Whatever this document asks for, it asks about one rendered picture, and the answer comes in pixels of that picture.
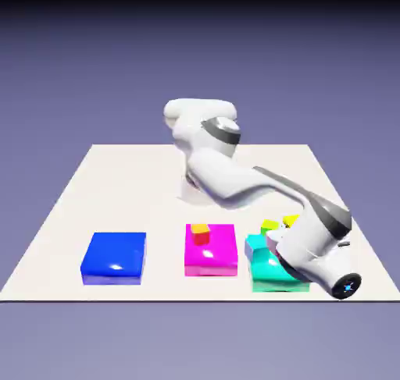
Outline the small green cube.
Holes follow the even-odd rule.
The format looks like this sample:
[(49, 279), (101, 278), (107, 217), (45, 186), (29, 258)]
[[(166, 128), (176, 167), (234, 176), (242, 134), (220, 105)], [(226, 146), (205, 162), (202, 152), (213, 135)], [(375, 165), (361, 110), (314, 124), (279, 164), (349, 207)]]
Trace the small green cube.
[(260, 227), (260, 233), (265, 236), (267, 232), (271, 230), (277, 230), (280, 228), (280, 223), (278, 221), (264, 219)]

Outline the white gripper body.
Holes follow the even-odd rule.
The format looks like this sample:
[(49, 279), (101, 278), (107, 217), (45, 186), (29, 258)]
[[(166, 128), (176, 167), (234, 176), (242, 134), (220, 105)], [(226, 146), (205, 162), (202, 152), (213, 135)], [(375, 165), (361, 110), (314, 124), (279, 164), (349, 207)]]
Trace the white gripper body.
[(277, 256), (277, 245), (282, 240), (286, 232), (287, 229), (285, 227), (268, 230), (266, 232), (266, 246), (268, 247), (269, 251), (275, 256)]

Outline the large blue box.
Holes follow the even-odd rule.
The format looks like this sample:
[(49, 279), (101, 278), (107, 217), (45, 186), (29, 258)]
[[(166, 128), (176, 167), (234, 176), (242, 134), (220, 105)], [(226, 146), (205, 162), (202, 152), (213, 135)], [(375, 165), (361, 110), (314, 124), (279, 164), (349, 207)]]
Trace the large blue box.
[(80, 265), (86, 286), (137, 286), (145, 267), (147, 234), (96, 232)]

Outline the small cyan cube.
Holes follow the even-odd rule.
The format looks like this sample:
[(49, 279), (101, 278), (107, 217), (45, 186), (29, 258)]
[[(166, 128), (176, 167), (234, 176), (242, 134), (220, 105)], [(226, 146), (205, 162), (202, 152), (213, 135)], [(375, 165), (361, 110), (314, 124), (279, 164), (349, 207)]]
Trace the small cyan cube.
[(245, 256), (249, 262), (260, 261), (269, 256), (270, 250), (263, 234), (250, 234), (245, 239)]

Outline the large magenta box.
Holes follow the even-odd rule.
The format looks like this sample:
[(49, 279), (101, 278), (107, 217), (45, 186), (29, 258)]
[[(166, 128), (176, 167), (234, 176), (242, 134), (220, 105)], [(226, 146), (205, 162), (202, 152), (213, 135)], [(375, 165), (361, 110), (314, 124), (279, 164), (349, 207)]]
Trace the large magenta box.
[(208, 224), (208, 243), (198, 245), (186, 225), (184, 245), (185, 276), (237, 276), (238, 248), (233, 224)]

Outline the large teal box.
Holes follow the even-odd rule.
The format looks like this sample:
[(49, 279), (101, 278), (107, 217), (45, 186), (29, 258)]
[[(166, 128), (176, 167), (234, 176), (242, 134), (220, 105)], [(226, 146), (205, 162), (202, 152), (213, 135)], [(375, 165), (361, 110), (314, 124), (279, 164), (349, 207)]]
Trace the large teal box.
[(265, 259), (248, 261), (248, 269), (254, 293), (307, 293), (309, 284), (295, 279), (282, 266), (277, 256), (269, 253)]

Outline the small red cube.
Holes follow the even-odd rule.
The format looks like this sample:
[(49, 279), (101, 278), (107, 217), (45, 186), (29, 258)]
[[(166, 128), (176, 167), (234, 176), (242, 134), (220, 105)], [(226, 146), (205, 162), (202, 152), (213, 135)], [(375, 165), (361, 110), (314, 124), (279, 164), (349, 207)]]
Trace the small red cube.
[(206, 245), (210, 241), (210, 228), (208, 224), (191, 224), (191, 237), (194, 245)]

